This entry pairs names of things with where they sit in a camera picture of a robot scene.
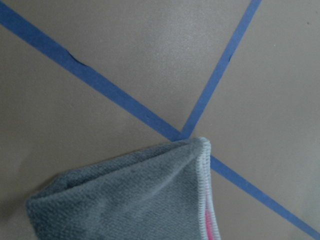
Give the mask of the pink and grey towel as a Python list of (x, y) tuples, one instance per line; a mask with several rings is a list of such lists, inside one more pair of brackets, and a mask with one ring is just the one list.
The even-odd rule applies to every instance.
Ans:
[(65, 172), (25, 204), (40, 240), (219, 240), (204, 137)]

